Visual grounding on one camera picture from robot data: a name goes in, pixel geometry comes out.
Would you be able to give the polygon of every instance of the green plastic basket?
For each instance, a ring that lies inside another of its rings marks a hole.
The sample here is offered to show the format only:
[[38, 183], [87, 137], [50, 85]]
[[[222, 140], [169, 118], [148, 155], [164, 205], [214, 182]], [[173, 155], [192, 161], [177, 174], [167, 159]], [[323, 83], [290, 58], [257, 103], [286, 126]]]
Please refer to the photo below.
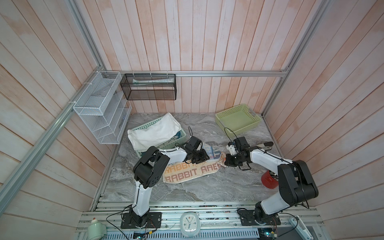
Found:
[[[157, 118], [157, 119], [155, 119], [155, 120], [153, 120], [153, 121], [151, 121], [151, 122], [147, 122], [147, 123], [145, 123], [145, 124], [143, 124], [143, 125], [140, 125], [140, 126], [138, 126], [138, 127], [132, 128], [132, 130], [146, 129], [146, 128], [148, 128], [149, 126], [151, 126], [151, 125], [155, 124], [156, 122], [158, 122], [161, 118], [162, 118], [162, 117]], [[182, 145], [182, 144], [186, 143], [186, 142], [187, 142], [187, 138], [188, 138], [188, 136], [187, 136], [186, 132], [184, 131], [184, 129], [181, 129], [181, 130], [180, 130], [175, 136], [173, 136], [170, 140], [168, 140], [168, 141], [166, 141], [165, 143], [160, 144], [160, 145], [158, 145], [158, 146], [156, 146], [156, 147], [157, 147], [158, 149], [171, 149], [171, 148], [174, 148], [177, 144]], [[142, 153], [136, 150], [136, 154], [137, 154], [138, 157], [141, 157], [141, 154], [142, 154]]]
[[[221, 130], [224, 131], [224, 128], [227, 127], [231, 129], [236, 135], [257, 127], [261, 120], [262, 119], [246, 104], [240, 104], [222, 112], [216, 113], [215, 119]], [[235, 137], [231, 131], [227, 129], [226, 131], [230, 138]]]

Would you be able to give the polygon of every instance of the gray marble tabletop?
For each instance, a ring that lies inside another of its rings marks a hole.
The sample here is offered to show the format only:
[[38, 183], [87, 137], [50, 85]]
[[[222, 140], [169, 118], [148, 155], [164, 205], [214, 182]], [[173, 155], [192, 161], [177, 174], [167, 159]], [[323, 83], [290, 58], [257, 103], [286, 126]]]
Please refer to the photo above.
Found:
[[[128, 119], [126, 129], [132, 129], [163, 115], [164, 113], [133, 114]], [[173, 113], [172, 115], [187, 133], [188, 126], [190, 126], [194, 136], [212, 147], [228, 153], [225, 146], [229, 139], [216, 125], [214, 113]], [[240, 134], [240, 136], [245, 136], [251, 146], [272, 140], [264, 120], [256, 128]], [[278, 155], [275, 146], [270, 152]], [[127, 132], [125, 132], [103, 195], [104, 201], [133, 201], [135, 180], [132, 169], [138, 160]], [[161, 178], [153, 187], [150, 201], [257, 202], [274, 194], [277, 188], [268, 189], [261, 183], [261, 176], [266, 169], [254, 163], [251, 163], [250, 166], [252, 169], [249, 171], [241, 171], [237, 167], [222, 167], [216, 173], [179, 184], [166, 184]]]

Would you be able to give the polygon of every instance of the towel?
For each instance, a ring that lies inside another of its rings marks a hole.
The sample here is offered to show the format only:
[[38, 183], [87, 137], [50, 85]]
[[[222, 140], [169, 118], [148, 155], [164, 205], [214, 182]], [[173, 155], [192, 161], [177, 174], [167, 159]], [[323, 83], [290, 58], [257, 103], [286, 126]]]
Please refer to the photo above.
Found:
[[167, 113], [146, 129], [128, 130], [128, 138], [134, 150], [145, 152], [150, 146], [158, 146], [168, 141], [180, 130], [180, 123], [172, 114]]
[[201, 176], [215, 173], [221, 167], [226, 167], [224, 164], [225, 154], [223, 152], [214, 149], [212, 146], [206, 143], [203, 143], [202, 146], [207, 152], [209, 160], [199, 164], [187, 164], [185, 162], [170, 164], [163, 172], [163, 182], [185, 182]]

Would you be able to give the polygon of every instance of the small bottle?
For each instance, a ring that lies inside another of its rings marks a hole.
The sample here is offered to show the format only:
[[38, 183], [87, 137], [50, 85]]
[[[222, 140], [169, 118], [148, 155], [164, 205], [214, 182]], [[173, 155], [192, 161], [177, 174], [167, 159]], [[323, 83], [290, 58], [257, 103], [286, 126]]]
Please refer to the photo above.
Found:
[[93, 218], [91, 224], [88, 227], [88, 240], [99, 240], [107, 234], [106, 225]]

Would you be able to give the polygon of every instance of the wall-mounted rack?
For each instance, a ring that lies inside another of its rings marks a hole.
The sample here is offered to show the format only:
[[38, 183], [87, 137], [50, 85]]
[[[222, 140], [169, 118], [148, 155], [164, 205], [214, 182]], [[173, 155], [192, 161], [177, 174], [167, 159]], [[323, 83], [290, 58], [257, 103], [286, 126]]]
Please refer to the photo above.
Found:
[[132, 106], [122, 91], [119, 72], [100, 71], [76, 101], [73, 109], [101, 144], [119, 144]]

